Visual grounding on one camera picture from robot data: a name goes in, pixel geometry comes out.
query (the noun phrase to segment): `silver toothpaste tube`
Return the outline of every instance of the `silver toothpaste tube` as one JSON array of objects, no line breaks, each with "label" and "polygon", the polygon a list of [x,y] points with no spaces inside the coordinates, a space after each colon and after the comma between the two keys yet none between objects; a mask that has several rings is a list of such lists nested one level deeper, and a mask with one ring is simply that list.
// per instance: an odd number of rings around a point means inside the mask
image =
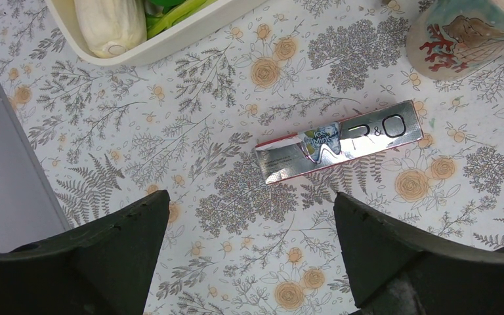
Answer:
[{"label": "silver toothpaste tube", "polygon": [[411,100],[256,146],[267,184],[423,138]]}]

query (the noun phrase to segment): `ceramic mug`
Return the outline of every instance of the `ceramic mug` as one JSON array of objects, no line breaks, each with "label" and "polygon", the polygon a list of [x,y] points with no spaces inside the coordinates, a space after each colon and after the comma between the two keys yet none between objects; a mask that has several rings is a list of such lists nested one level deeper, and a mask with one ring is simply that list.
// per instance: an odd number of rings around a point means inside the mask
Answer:
[{"label": "ceramic mug", "polygon": [[407,56],[435,80],[465,77],[504,56],[504,0],[436,0],[411,27]]}]

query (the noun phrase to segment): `tablecloth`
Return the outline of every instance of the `tablecloth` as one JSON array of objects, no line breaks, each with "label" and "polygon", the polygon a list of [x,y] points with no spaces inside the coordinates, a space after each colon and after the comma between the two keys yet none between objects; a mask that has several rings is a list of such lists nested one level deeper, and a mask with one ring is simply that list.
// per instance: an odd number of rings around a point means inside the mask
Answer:
[{"label": "tablecloth", "polygon": [[[100,68],[43,1],[0,1],[0,82],[72,226],[169,191],[146,314],[348,314],[336,191],[504,246],[504,58],[419,75],[405,36],[430,3],[269,0],[173,56]],[[407,99],[418,143],[263,184],[257,143]]]}]

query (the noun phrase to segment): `red coral design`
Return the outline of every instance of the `red coral design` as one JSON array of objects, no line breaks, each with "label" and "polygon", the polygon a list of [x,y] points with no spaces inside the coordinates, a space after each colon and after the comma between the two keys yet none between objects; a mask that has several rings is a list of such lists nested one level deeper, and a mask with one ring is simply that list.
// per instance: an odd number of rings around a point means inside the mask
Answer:
[{"label": "red coral design", "polygon": [[[452,53],[455,43],[445,39],[438,24],[428,26],[428,31],[430,32],[430,38],[434,41],[426,42],[424,45],[420,46],[420,50],[423,51],[428,48],[426,53],[429,56],[424,59],[425,61],[438,62],[429,67],[430,70],[437,72],[441,68],[447,68],[453,69],[455,72],[459,73],[469,67],[466,62],[460,62]],[[440,52],[434,52],[435,48],[438,48]]]},{"label": "red coral design", "polygon": [[420,50],[423,51],[424,48],[428,48],[427,54],[431,54],[434,48],[445,49],[447,52],[452,52],[454,42],[448,41],[443,37],[440,26],[438,24],[428,26],[428,31],[430,31],[430,38],[437,39],[437,41],[426,42],[424,45],[420,46]]}]

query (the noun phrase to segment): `white container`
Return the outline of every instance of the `white container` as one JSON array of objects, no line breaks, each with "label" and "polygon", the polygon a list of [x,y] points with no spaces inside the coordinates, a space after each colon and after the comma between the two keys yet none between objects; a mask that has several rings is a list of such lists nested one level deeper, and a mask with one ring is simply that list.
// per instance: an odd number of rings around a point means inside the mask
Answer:
[{"label": "white container", "polygon": [[217,0],[181,23],[114,58],[98,58],[80,32],[74,0],[45,0],[70,47],[98,66],[141,66],[165,58],[235,21],[266,0]]}]

